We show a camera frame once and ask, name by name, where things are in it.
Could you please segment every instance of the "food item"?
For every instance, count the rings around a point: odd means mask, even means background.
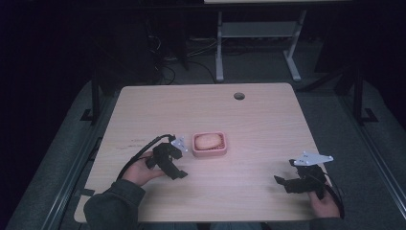
[[[221,137],[215,133],[203,134],[194,140],[194,144],[198,150],[209,150],[221,145]]]

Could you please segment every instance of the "cable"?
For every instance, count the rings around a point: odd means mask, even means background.
[[[313,178],[314,180],[316,180],[316,181],[318,181],[319,183],[321,183],[321,184],[324,185],[324,188],[325,188],[326,191],[331,195],[332,199],[334,200],[334,203],[335,203],[335,204],[337,205],[337,207],[338,207],[338,210],[339,210],[339,212],[340,212],[340,218],[343,219],[346,214],[345,214],[345,210],[344,210],[343,199],[341,198],[341,195],[340,195],[340,191],[339,191],[338,186],[333,182],[334,186],[336,186],[336,188],[337,188],[337,193],[338,193],[338,196],[337,196],[337,194],[334,192],[334,190],[332,190],[332,188],[331,188],[329,185],[323,183],[321,180],[319,180],[318,178],[316,178],[316,177],[313,176],[312,174],[309,174],[309,173],[308,173],[307,176]]]
[[[197,42],[197,43],[206,43],[209,41],[216,41],[215,38],[189,38],[190,41]]]
[[[339,196],[339,198],[340,198],[340,202],[344,205],[344,203],[343,203],[343,198],[341,197],[341,193],[340,193],[340,188],[338,188],[338,186],[337,186],[337,184],[335,183],[335,181],[334,181],[334,179],[331,177],[331,176],[329,176],[329,174],[327,174],[327,173],[325,173],[324,172],[324,174],[326,175],[326,176],[328,176],[328,178],[330,178],[330,180],[331,180],[331,182],[332,182],[332,185],[336,188],[336,190],[337,190],[337,194],[338,194],[338,196]]]
[[[134,162],[138,161],[140,159],[140,156],[142,156],[149,148],[151,148],[153,145],[155,145],[157,142],[159,142],[162,138],[168,137],[169,141],[174,140],[174,136],[165,134],[159,137],[156,137],[153,139],[151,142],[149,142],[146,146],[144,146],[135,156],[131,157],[131,159],[124,165],[122,170],[119,173],[119,176],[117,176],[117,180],[121,179],[124,175],[124,173],[128,170],[128,168],[134,164]]]
[[[186,54],[186,56],[189,57],[194,57],[194,56],[198,56],[201,54],[204,54],[208,51],[211,51],[213,48],[215,48],[215,45],[217,44],[217,40],[212,38],[212,40],[214,40],[214,42],[212,44],[210,44],[209,46],[206,46],[204,48],[198,49],[196,51],[192,51],[188,54]],[[226,40],[228,40],[228,38],[225,38],[221,41],[221,43],[224,43]],[[165,58],[165,61],[176,61],[178,60],[176,57],[172,57],[172,58]]]
[[[156,50],[156,51],[159,50],[159,48],[161,48],[161,45],[162,45],[161,39],[159,39],[158,36],[154,36],[154,35],[149,35],[148,37],[149,37],[149,38],[154,38],[154,39],[156,39],[156,40],[158,41],[158,45],[157,45],[157,47],[155,48],[155,50]]]
[[[191,60],[188,60],[188,62],[189,62],[189,63],[193,63],[193,64],[200,65],[200,66],[202,66],[203,68],[205,68],[205,69],[209,72],[210,76],[212,76],[212,80],[213,80],[214,84],[217,83],[217,81],[215,80],[214,75],[212,74],[212,71],[211,71],[206,65],[204,65],[204,64],[202,64],[202,63],[199,63],[199,62],[196,62],[196,61],[191,61]]]
[[[169,69],[169,70],[172,72],[173,77],[172,77],[172,79],[170,80],[169,83],[166,83],[166,82],[165,82],[166,78],[165,78],[164,74],[162,74],[162,78],[164,79],[165,84],[166,84],[166,85],[172,84],[172,83],[175,81],[175,78],[176,78],[176,73],[175,73],[175,71],[174,71],[172,68],[167,67],[166,65],[164,65],[164,66],[162,66],[162,67],[163,67],[163,68],[167,68],[167,69]]]

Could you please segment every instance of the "pink bowl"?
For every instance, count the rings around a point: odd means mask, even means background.
[[[195,146],[195,140],[197,137],[204,135],[204,134],[218,134],[221,138],[221,144],[219,146],[217,146],[215,148],[211,148],[211,149],[204,149],[204,150],[197,149]],[[195,157],[224,155],[227,152],[226,136],[223,132],[220,132],[220,131],[195,133],[192,138],[192,147],[193,147],[193,155]]]

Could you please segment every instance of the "person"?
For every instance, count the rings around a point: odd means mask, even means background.
[[[140,160],[132,164],[122,179],[114,182],[102,194],[93,195],[84,205],[84,214],[91,229],[140,229],[138,223],[138,206],[146,191],[141,187],[149,180],[163,176],[161,170],[149,169],[146,160],[152,152],[144,153]],[[325,193],[320,200],[315,192],[308,193],[310,205],[317,218],[310,221],[311,230],[345,230],[348,229],[340,218],[340,212],[332,196]],[[197,230],[194,223],[147,223],[141,229],[191,229]],[[247,229],[260,230],[260,223],[254,222],[219,222],[211,224],[212,230]]]

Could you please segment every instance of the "human hand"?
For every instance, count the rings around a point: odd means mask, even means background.
[[[310,198],[310,206],[317,218],[340,218],[340,210],[326,189],[323,199],[319,199],[314,191],[307,194]]]
[[[139,160],[134,162],[134,164],[125,171],[122,179],[131,181],[138,186],[143,186],[147,184],[149,180],[165,175],[161,170],[149,169],[147,167],[146,161],[150,156],[152,156],[152,151],[144,153]]]

